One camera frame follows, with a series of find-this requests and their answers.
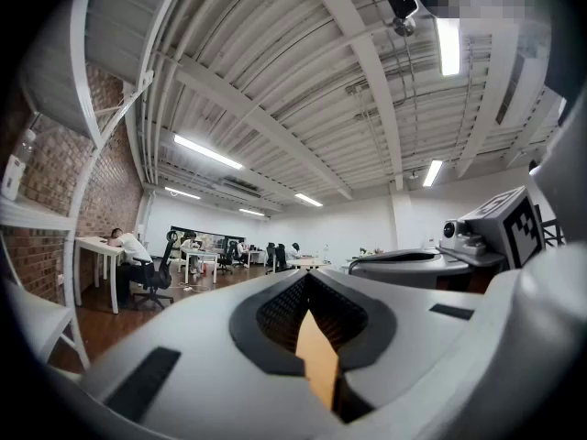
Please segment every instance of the brick wall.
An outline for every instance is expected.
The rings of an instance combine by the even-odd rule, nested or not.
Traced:
[[[122,82],[88,66],[94,109],[116,106],[122,99]],[[0,164],[6,166],[17,138],[31,112],[22,93],[15,93],[0,120]],[[19,192],[61,215],[69,213],[73,188],[92,151],[92,142],[40,115],[32,127],[35,140]],[[142,186],[130,153],[124,121],[106,143],[83,197],[77,224],[78,236],[107,236],[114,227],[131,231],[142,195]],[[63,272],[65,232],[2,227],[8,254],[23,285],[43,298],[62,302],[57,276]],[[85,289],[93,278],[93,253],[81,255],[80,276]]]

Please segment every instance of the table leg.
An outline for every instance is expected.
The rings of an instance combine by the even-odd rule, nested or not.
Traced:
[[[100,255],[94,253],[94,286],[97,289],[100,286]]]
[[[73,259],[73,291],[75,292],[75,304],[82,305],[82,292],[80,290],[80,244],[75,242]]]
[[[118,314],[118,299],[116,298],[116,258],[110,256],[110,298],[112,299],[112,313]]]

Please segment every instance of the white wall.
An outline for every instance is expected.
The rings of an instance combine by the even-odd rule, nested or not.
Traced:
[[[323,255],[340,266],[359,254],[359,248],[393,249],[395,233],[390,219],[390,197],[308,208],[300,214],[279,214],[262,228],[262,245],[298,243],[303,254]]]
[[[245,237],[247,243],[258,245],[264,223],[245,215],[202,207],[192,203],[191,199],[157,194],[151,207],[145,239],[149,242],[149,253],[152,256],[163,256],[167,246],[165,236],[172,226],[217,235]]]
[[[554,218],[547,200],[528,174],[528,168],[523,167],[411,191],[416,218],[414,233],[419,236],[421,246],[435,246],[447,220],[462,217],[498,193],[519,186],[526,186],[534,204],[540,205],[543,220]]]
[[[496,194],[522,185],[528,188],[534,203],[540,204],[543,219],[553,218],[546,199],[524,167],[411,191],[411,213],[403,207],[394,208],[392,197],[386,196],[322,208],[305,207],[301,212],[278,214],[262,222],[198,206],[190,199],[185,202],[158,194],[151,208],[146,239],[153,256],[163,255],[165,235],[171,226],[245,237],[248,243],[261,248],[270,241],[276,245],[284,243],[286,248],[297,242],[304,254],[318,251],[322,255],[324,245],[328,244],[329,260],[340,266],[346,259],[357,256],[359,248],[391,251],[434,246],[446,220],[459,218]],[[396,223],[401,224],[402,236],[396,233]],[[410,233],[415,238],[406,240]],[[433,239],[432,243],[428,242],[429,238]]]

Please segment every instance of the ceiling light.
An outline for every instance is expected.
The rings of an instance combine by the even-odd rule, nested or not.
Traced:
[[[222,155],[219,155],[218,153],[215,153],[214,151],[209,150],[208,148],[204,148],[201,145],[193,143],[186,138],[175,135],[175,138],[173,140],[175,140],[176,143],[183,145],[184,147],[192,149],[193,151],[197,151],[198,153],[202,153],[202,155],[206,155],[212,160],[220,161],[221,163],[224,163],[225,165],[228,165],[234,168],[235,170],[240,170],[242,168],[242,165],[240,163],[236,163],[232,159],[223,157]]]
[[[428,170],[428,174],[424,179],[425,187],[431,186],[434,180],[437,178],[438,172],[440,171],[440,167],[442,166],[442,161],[440,159],[433,159],[432,163],[430,164],[430,169]]]
[[[239,209],[239,211],[240,212],[246,212],[247,214],[265,216],[265,214],[260,214],[259,212],[253,212],[252,210],[247,210],[247,209]]]
[[[187,192],[181,192],[181,191],[177,191],[175,189],[172,189],[171,187],[165,187],[165,191],[169,191],[170,193],[172,193],[172,196],[175,197],[175,195],[177,194],[181,194],[181,195],[185,195],[187,197],[191,197],[192,199],[200,199],[197,195],[193,195],[193,194],[188,194]]]
[[[566,105],[567,105],[567,100],[565,98],[560,98],[559,117],[557,117],[557,119],[560,119],[560,117],[562,116],[562,112],[565,110]]]
[[[298,199],[302,199],[303,201],[309,202],[311,205],[315,205],[316,207],[322,207],[322,204],[320,202],[317,202],[314,199],[310,199],[306,195],[296,194],[295,197],[297,197]]]
[[[436,22],[442,74],[456,75],[460,72],[459,20],[436,18]]]

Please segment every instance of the white ceiling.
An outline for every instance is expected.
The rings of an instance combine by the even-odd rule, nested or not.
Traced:
[[[406,39],[383,24],[392,19],[386,0],[173,0],[154,82],[134,113],[146,181],[271,215],[299,202],[295,193],[352,200],[390,182],[419,188],[433,159],[447,162],[438,179],[447,182],[544,151],[559,99],[537,109],[543,33],[524,21],[462,20],[460,74],[445,78],[428,12],[420,7]],[[510,83],[517,54],[533,62]],[[499,126],[508,89],[517,94]],[[205,159],[173,134],[245,168]],[[413,171],[418,180],[407,179]],[[215,191],[224,179],[261,199]]]

